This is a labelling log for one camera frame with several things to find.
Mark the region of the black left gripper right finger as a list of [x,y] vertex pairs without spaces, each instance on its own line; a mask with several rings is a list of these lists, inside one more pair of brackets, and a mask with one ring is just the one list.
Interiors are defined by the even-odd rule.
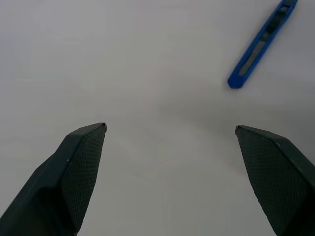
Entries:
[[315,167],[287,138],[235,129],[254,194],[278,236],[315,234]]

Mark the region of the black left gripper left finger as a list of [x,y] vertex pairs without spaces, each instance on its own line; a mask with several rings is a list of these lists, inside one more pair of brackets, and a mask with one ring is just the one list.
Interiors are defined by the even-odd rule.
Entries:
[[69,133],[0,218],[2,236],[75,236],[94,191],[107,126]]

